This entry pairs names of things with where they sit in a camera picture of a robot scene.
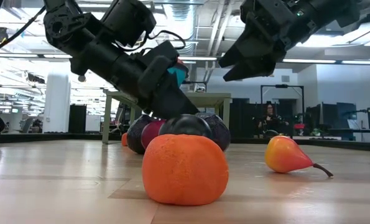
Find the wooden table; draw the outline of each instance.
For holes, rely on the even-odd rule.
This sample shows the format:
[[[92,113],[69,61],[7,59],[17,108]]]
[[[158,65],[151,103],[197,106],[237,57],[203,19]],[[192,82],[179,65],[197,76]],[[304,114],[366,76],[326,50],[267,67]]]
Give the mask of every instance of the wooden table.
[[[198,108],[214,108],[215,114],[220,113],[220,109],[223,110],[223,122],[229,127],[229,116],[230,116],[230,93],[185,93],[189,100]],[[131,107],[131,118],[130,123],[135,120],[135,110],[140,108],[136,105],[136,100],[131,98],[129,95],[118,92],[108,91],[106,92],[106,106],[104,109],[104,126],[107,127],[110,122],[111,113],[111,101],[112,99],[120,101],[120,103],[127,104]],[[103,144],[109,144],[109,129],[104,128],[102,134]]]

